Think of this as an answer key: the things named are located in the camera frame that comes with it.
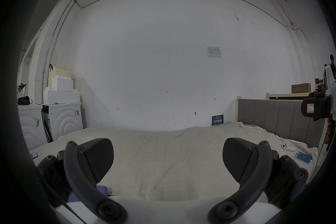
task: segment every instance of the phone screen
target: phone screen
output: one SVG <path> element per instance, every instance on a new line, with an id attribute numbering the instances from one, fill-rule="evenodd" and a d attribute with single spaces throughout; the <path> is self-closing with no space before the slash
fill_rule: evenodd
<path id="1" fill-rule="evenodd" d="M 31 153 L 30 157 L 31 157 L 31 159 L 35 159 L 35 158 L 38 157 L 38 155 L 37 155 L 36 152 L 34 152 L 34 153 Z"/>
<path id="2" fill-rule="evenodd" d="M 299 159 L 305 163 L 310 163 L 310 160 L 312 159 L 311 156 L 305 154 L 305 153 L 302 153 L 300 151 L 298 151 L 295 155 L 295 158 L 296 159 Z"/>

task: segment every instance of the gray headboard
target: gray headboard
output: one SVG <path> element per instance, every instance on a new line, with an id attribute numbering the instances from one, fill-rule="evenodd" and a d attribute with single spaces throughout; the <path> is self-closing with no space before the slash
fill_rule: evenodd
<path id="1" fill-rule="evenodd" d="M 320 151 L 326 121 L 313 121 L 301 113 L 300 100 L 237 99 L 237 121 L 254 124 L 279 137 L 304 142 Z"/>

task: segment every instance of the washing machine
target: washing machine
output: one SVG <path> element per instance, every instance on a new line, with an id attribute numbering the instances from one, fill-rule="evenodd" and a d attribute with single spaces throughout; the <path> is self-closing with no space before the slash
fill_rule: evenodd
<path id="1" fill-rule="evenodd" d="M 47 143 L 41 109 L 37 104 L 17 106 L 22 134 L 29 151 Z"/>
<path id="2" fill-rule="evenodd" d="M 41 104 L 49 142 L 68 133 L 82 130 L 81 102 L 66 104 Z"/>

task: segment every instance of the game controller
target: game controller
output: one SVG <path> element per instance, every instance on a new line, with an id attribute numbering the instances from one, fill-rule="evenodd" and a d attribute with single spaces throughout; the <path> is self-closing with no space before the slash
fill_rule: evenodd
<path id="1" fill-rule="evenodd" d="M 288 140 L 284 140 L 282 143 L 282 149 L 286 151 L 295 151 L 296 147 L 295 146 L 290 146 Z"/>

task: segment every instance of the white storage box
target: white storage box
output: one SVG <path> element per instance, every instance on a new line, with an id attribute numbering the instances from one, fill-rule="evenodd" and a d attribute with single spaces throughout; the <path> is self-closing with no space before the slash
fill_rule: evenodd
<path id="1" fill-rule="evenodd" d="M 83 129 L 81 104 L 81 102 L 41 104 L 53 141 L 56 141 L 59 136 Z"/>
<path id="2" fill-rule="evenodd" d="M 77 90 L 69 91 L 43 91 L 44 104 L 65 104 L 80 102 L 80 93 Z"/>
<path id="3" fill-rule="evenodd" d="M 52 87 L 54 91 L 68 91 L 72 92 L 74 88 L 74 81 L 69 77 L 55 76 L 52 80 Z"/>
<path id="4" fill-rule="evenodd" d="M 49 72 L 49 77 L 48 77 L 48 87 L 52 87 L 53 85 L 53 78 L 56 75 L 61 75 L 63 77 L 67 76 L 67 77 L 72 77 L 72 70 L 71 69 L 66 69 L 63 67 L 59 67 L 59 66 L 54 66 L 53 70 Z"/>
<path id="5" fill-rule="evenodd" d="M 18 105 L 22 134 L 28 150 L 31 151 L 47 143 L 44 132 L 41 109 L 37 104 Z"/>

